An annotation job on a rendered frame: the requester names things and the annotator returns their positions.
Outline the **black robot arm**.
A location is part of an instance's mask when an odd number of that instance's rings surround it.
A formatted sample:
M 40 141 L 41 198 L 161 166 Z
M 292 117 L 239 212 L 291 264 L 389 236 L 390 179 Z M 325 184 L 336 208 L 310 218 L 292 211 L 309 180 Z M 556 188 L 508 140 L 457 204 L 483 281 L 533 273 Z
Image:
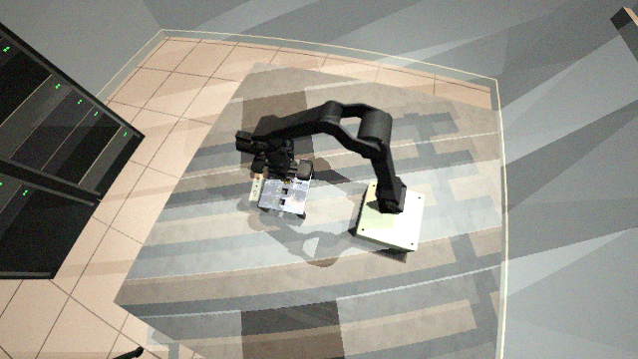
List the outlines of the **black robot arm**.
M 361 119 L 357 138 L 341 125 L 341 119 Z M 294 161 L 294 138 L 325 133 L 335 137 L 347 150 L 370 159 L 377 178 L 374 196 L 379 212 L 404 212 L 407 186 L 396 177 L 390 148 L 393 119 L 389 113 L 366 104 L 326 101 L 323 105 L 283 118 L 262 116 L 253 133 L 237 131 L 236 149 L 260 155 L 265 152 L 271 163 L 287 156 Z

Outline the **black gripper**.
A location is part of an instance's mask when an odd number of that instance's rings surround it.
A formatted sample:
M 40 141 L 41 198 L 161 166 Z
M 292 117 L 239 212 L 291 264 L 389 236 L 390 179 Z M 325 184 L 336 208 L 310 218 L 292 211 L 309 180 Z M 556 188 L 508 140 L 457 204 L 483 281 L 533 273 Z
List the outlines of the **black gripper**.
M 312 161 L 300 160 L 297 166 L 296 161 L 290 161 L 287 154 L 288 151 L 285 159 L 279 163 L 271 163 L 267 160 L 266 154 L 255 155 L 251 169 L 256 174 L 263 174 L 264 167 L 268 167 L 268 175 L 271 177 L 293 180 L 296 174 L 297 179 L 309 181 L 313 169 Z

